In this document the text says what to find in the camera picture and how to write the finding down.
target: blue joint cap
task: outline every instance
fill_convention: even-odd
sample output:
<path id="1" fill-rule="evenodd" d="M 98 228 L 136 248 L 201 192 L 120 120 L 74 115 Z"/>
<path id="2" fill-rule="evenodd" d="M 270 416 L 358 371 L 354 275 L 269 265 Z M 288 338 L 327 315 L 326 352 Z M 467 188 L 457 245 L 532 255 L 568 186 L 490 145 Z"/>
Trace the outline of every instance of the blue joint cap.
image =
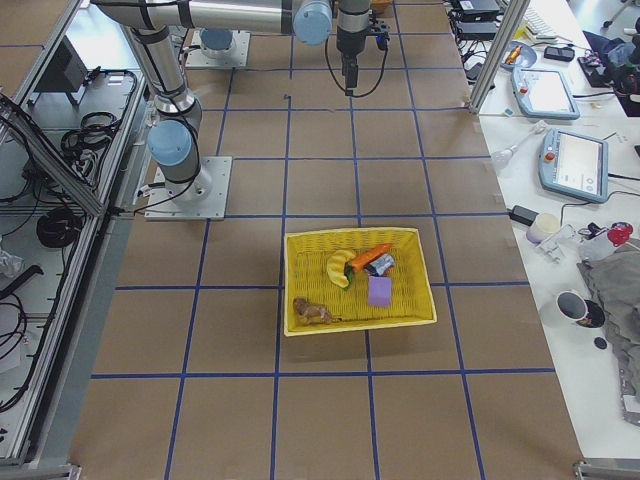
<path id="1" fill-rule="evenodd" d="M 200 30 L 200 40 L 210 50 L 226 50 L 231 47 L 233 33 L 221 28 L 203 28 Z"/>
<path id="2" fill-rule="evenodd" d="M 147 146 L 153 158 L 165 167 L 180 165 L 189 156 L 193 139 L 189 129 L 176 120 L 164 120 L 153 127 Z"/>
<path id="3" fill-rule="evenodd" d="M 331 33 L 331 7 L 322 0 L 311 0 L 300 7 L 293 19 L 293 31 L 302 43 L 322 44 Z"/>

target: keyboard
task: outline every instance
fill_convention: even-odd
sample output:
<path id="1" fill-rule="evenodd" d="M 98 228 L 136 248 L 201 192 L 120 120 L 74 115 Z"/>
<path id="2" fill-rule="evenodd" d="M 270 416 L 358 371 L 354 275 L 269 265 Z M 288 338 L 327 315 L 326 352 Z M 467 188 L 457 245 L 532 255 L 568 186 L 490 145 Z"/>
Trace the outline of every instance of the keyboard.
<path id="1" fill-rule="evenodd" d="M 500 3 L 506 8 L 509 0 L 500 0 Z M 529 5 L 522 20 L 525 26 L 524 32 L 533 42 L 556 43 L 558 41 L 558 34 L 533 6 Z"/>

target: purple block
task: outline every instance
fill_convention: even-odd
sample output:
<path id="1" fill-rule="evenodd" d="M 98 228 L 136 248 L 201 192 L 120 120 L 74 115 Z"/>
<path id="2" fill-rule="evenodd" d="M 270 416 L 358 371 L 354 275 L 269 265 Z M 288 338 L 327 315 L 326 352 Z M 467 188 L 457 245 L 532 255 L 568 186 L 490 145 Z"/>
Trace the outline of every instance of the purple block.
<path id="1" fill-rule="evenodd" d="M 391 305 L 391 278 L 369 277 L 369 305 L 372 307 Z"/>

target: orange carrot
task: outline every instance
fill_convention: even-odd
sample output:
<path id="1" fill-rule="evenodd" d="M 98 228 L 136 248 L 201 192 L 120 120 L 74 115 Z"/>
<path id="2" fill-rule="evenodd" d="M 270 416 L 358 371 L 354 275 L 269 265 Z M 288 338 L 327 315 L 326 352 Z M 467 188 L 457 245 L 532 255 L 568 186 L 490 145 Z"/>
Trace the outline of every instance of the orange carrot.
<path id="1" fill-rule="evenodd" d="M 347 262 L 347 265 L 349 265 L 355 273 L 358 273 L 375 259 L 389 252 L 389 250 L 391 250 L 391 247 L 393 247 L 392 243 L 382 243 L 377 247 L 372 248 L 371 250 L 367 250 L 366 252 L 361 253 L 353 260 L 349 260 Z"/>

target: electronic device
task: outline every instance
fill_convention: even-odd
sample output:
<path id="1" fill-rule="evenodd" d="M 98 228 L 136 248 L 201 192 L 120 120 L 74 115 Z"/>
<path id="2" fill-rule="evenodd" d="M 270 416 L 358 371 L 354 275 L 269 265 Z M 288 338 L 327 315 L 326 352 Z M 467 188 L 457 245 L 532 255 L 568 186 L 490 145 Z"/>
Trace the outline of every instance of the electronic device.
<path id="1" fill-rule="evenodd" d="M 522 113 L 528 117 L 575 120 L 580 110 L 561 72 L 515 67 L 513 92 Z"/>
<path id="2" fill-rule="evenodd" d="M 538 175 L 546 190 L 594 203 L 607 201 L 608 148 L 603 140 L 554 128 L 544 138 Z"/>
<path id="3" fill-rule="evenodd" d="M 87 67 L 69 39 L 64 36 L 47 65 L 35 91 L 73 93 L 80 90 L 87 76 Z"/>
<path id="4" fill-rule="evenodd" d="M 465 75 L 467 80 L 470 82 L 475 82 L 478 80 L 478 76 L 480 75 L 480 71 L 482 70 L 482 63 L 476 62 L 476 64 L 471 67 L 469 70 L 465 70 Z"/>
<path id="5" fill-rule="evenodd" d="M 509 0 L 500 0 L 505 7 L 509 5 Z M 524 33 L 534 42 L 545 41 L 547 43 L 556 43 L 558 34 L 544 17 L 531 4 L 527 7 L 522 19 L 524 23 Z"/>
<path id="6" fill-rule="evenodd" d="M 451 0 L 451 6 L 461 22 L 493 22 L 500 14 L 495 0 Z"/>
<path id="7" fill-rule="evenodd" d="M 544 58 L 559 60 L 560 62 L 570 62 L 576 56 L 576 52 L 571 47 L 547 47 L 544 49 Z"/>
<path id="8" fill-rule="evenodd" d="M 498 31 L 493 22 L 456 22 L 456 29 L 460 40 L 493 40 Z"/>
<path id="9" fill-rule="evenodd" d="M 511 220 L 526 225 L 527 227 L 533 225 L 533 221 L 538 216 L 538 212 L 534 212 L 520 205 L 514 205 L 508 212 Z"/>

